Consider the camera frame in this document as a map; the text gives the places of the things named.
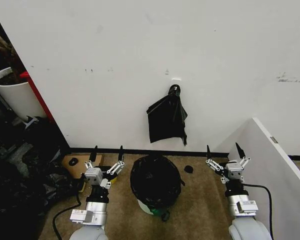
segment white planter pot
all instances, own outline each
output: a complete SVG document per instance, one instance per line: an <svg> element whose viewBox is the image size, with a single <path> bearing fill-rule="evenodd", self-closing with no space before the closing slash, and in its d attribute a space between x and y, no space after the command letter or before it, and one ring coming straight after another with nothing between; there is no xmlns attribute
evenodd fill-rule
<svg viewBox="0 0 300 240"><path fill-rule="evenodd" d="M0 78L11 73L10 67L0 71ZM0 95L13 111L24 121L30 117L46 118L47 115L40 105L28 82L15 85L0 85Z"/></svg>

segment black cable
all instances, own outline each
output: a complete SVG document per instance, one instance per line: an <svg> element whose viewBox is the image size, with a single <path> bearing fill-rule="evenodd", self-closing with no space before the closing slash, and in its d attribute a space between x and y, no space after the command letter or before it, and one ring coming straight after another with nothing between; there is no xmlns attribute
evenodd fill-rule
<svg viewBox="0 0 300 240"><path fill-rule="evenodd" d="M79 192L78 192L78 191L77 191L77 193L76 193L76 201L78 202L77 205L68 207L68 208L66 208L66 209L64 209L64 210L62 210L62 211L60 211L60 212L58 212L58 213L53 217L53 219L52 219L52 227L53 227L54 233L55 233L55 235L57 236L58 240L62 240L62 237L61 237L60 233L58 232L58 229L57 229L57 226L56 226L56 219L57 219L57 217L58 217L59 215L63 214L64 212L69 211L69 210L71 210L71 209L75 209L75 208L81 206L81 202L80 202L80 199L79 199Z"/></svg>
<svg viewBox="0 0 300 240"><path fill-rule="evenodd" d="M265 186L262 185L254 185L254 184L246 184L246 183L242 183L243 186L247 186L247 187L255 187L255 188L262 188L265 189L268 193L269 196L269 228L270 228L270 236L272 238L272 240L274 240L274 233L272 231L272 197L271 197L271 193L269 191L268 188L266 188Z"/></svg>

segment white partition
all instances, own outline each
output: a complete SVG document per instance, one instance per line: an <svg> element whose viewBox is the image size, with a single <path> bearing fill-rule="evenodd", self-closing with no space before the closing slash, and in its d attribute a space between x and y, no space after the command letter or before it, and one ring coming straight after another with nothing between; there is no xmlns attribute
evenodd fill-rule
<svg viewBox="0 0 300 240"><path fill-rule="evenodd" d="M257 118L252 118L237 143L251 158L243 176L245 183L266 186L273 201L273 236L276 240L300 240L300 170L288 157L279 143ZM236 146L229 159L238 159ZM262 188L245 187L250 199L259 207L257 219L269 229L269 200Z"/></svg>

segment black garbage bag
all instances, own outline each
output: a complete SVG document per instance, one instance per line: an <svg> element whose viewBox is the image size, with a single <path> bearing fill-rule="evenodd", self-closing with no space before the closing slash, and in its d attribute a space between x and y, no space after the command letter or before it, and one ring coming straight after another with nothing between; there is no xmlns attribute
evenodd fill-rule
<svg viewBox="0 0 300 240"><path fill-rule="evenodd" d="M180 86L172 85L168 95L151 105L148 114L150 142L173 137L181 138L187 144L185 119L187 113L180 100Z"/></svg>
<svg viewBox="0 0 300 240"><path fill-rule="evenodd" d="M45 189L0 160L0 239L38 239L44 221Z"/></svg>
<svg viewBox="0 0 300 240"><path fill-rule="evenodd" d="M152 212L173 205L181 192L180 173L164 156L149 155L136 160L130 174L133 194Z"/></svg>
<svg viewBox="0 0 300 240"><path fill-rule="evenodd" d="M51 160L49 154L31 148L23 155L22 162L27 165L29 177L44 186L47 205L76 193L74 179L62 166L59 158Z"/></svg>

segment floor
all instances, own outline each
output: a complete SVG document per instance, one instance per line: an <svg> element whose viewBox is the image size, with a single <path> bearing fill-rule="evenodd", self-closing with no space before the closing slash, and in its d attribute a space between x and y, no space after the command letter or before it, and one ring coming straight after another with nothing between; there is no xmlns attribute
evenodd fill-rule
<svg viewBox="0 0 300 240"><path fill-rule="evenodd" d="M126 154L125 168L117 182L109 190L110 202L107 207L108 219L105 232L110 240L230 240L228 226L231 216L228 213L228 202L224 197L224 186L220 178L208 168L202 157L168 156L179 169L185 186L177 202L170 208L170 219L162 222L159 217L144 213L136 197L130 189L130 171L135 160L142 155ZM105 154L104 166L112 166L118 159L117 154ZM216 158L217 162L227 161L227 158ZM300 161L295 164L300 169ZM191 165L193 174L183 169ZM83 203L80 209L85 209L85 199L91 189L86 187L80 194ZM39 237L40 240L56 240L52 228L54 215L76 204L75 197L69 197L55 206L46 216L46 222ZM56 225L64 240L81 226L70 222L71 211L57 218Z"/></svg>

